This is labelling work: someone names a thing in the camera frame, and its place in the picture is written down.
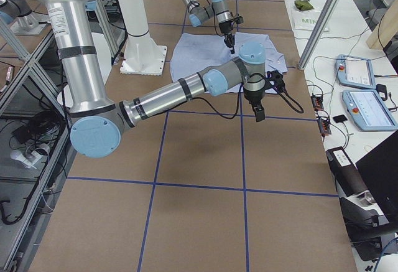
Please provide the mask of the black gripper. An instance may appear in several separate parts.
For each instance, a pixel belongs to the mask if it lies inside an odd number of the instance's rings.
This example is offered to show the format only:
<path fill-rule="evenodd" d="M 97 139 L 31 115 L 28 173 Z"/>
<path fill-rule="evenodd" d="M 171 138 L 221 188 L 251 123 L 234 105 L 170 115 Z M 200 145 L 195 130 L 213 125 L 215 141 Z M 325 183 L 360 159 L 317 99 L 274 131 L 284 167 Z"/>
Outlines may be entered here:
<path fill-rule="evenodd" d="M 264 98 L 264 90 L 261 89 L 261 90 L 251 91 L 244 88 L 243 93 L 245 99 L 247 99 L 249 104 L 252 106 L 256 122 L 261 122 L 265 120 L 265 109 L 261 105 L 261 101 Z"/>
<path fill-rule="evenodd" d="M 219 23 L 220 32 L 224 36 L 224 43 L 229 48 L 231 55 L 235 54 L 235 38 L 232 34 L 233 31 L 233 22 L 232 21 L 224 21 Z"/>

